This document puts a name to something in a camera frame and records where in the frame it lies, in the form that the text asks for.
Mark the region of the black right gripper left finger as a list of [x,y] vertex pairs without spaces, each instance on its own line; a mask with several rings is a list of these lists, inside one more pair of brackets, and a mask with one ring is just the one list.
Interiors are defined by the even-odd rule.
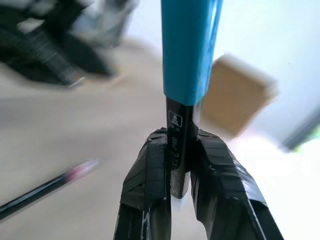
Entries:
[[113,240],[171,240],[167,129],[152,132],[122,185]]

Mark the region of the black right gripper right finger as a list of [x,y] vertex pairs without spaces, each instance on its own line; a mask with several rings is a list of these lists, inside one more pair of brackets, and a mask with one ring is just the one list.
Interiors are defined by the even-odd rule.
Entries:
[[284,240],[255,179],[227,144],[195,124],[191,130],[191,195],[207,240]]

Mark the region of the black pen with blue cap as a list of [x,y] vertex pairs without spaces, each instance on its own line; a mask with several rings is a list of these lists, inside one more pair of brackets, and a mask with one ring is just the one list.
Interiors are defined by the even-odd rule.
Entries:
[[209,88],[223,0],[161,0],[170,191],[182,199],[190,180],[202,100]]

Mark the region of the black pen with pink band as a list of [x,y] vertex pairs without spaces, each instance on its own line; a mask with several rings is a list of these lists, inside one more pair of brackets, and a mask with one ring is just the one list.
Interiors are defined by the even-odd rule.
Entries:
[[31,205],[35,201],[43,198],[44,196],[56,191],[57,189],[67,185],[77,179],[82,178],[86,174],[93,171],[100,161],[98,159],[90,159],[80,165],[77,165],[61,175],[37,186],[36,188],[16,197],[15,199],[0,206],[0,221],[15,212]]

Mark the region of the grey mesh pen holder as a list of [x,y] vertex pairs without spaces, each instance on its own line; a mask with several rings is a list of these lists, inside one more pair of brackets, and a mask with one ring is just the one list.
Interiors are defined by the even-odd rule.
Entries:
[[93,0],[83,14],[83,36],[98,46],[120,45],[126,24],[139,0]]

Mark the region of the brown cardboard box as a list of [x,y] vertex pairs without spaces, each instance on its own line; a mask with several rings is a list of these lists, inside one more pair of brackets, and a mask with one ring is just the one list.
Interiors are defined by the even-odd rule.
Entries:
[[278,93],[278,84],[273,77],[226,54],[212,64],[202,116],[235,137]]

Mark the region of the black robot left gripper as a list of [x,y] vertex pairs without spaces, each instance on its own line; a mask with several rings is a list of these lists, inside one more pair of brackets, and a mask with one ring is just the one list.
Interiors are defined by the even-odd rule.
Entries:
[[115,71],[69,31],[89,0],[0,0],[0,63],[33,82],[72,88]]

